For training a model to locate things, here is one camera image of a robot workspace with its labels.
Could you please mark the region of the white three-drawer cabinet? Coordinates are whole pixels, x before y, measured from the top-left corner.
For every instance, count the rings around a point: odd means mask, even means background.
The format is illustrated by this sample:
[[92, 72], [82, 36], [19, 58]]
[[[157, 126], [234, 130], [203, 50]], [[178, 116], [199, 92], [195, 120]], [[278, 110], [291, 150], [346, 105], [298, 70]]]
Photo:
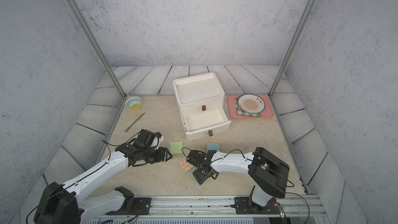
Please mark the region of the white three-drawer cabinet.
[[173, 81], [176, 101], [190, 106], [211, 101], [223, 101], [225, 92], [214, 72], [185, 77]]

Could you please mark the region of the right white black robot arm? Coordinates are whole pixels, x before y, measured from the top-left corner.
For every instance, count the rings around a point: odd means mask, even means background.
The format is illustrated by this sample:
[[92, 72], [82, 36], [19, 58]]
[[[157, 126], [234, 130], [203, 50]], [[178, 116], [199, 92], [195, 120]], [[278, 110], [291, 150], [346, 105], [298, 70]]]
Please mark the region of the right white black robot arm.
[[283, 199], [286, 196], [290, 167], [262, 147], [249, 153], [239, 149], [228, 153], [190, 150], [186, 158], [196, 168], [193, 175], [200, 185], [209, 178], [216, 180], [223, 172], [239, 173], [249, 175], [255, 181], [251, 200], [258, 206], [265, 207], [272, 198]]

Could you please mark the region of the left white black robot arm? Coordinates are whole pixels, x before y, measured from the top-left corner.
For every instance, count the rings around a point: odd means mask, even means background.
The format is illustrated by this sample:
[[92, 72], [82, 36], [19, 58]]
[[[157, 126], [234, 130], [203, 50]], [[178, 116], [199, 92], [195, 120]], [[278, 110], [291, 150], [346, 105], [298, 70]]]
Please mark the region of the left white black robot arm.
[[108, 179], [128, 167], [167, 162], [168, 148], [160, 144], [159, 132], [141, 129], [128, 141], [115, 147], [109, 156], [84, 173], [62, 184], [53, 182], [43, 191], [37, 207], [30, 213], [36, 224], [83, 224], [101, 215], [131, 215], [130, 223], [149, 213], [150, 198], [134, 198], [133, 192], [117, 187], [99, 197], [89, 195]]

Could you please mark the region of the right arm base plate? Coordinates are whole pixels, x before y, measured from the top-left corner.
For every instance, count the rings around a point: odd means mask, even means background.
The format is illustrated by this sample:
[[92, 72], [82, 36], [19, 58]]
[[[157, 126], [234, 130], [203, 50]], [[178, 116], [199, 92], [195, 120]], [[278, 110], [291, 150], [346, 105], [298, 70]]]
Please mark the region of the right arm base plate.
[[231, 205], [235, 209], [236, 214], [258, 214], [258, 215], [278, 215], [280, 214], [280, 209], [275, 198], [271, 198], [266, 206], [261, 206], [254, 203], [249, 197], [235, 197], [235, 204]]

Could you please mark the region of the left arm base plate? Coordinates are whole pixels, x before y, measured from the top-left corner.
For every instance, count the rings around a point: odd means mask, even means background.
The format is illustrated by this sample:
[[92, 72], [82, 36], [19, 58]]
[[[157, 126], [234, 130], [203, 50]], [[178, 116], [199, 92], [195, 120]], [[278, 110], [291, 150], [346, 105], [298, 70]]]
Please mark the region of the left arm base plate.
[[121, 208], [117, 211], [106, 213], [108, 216], [115, 215], [148, 215], [151, 205], [151, 198], [126, 198]]

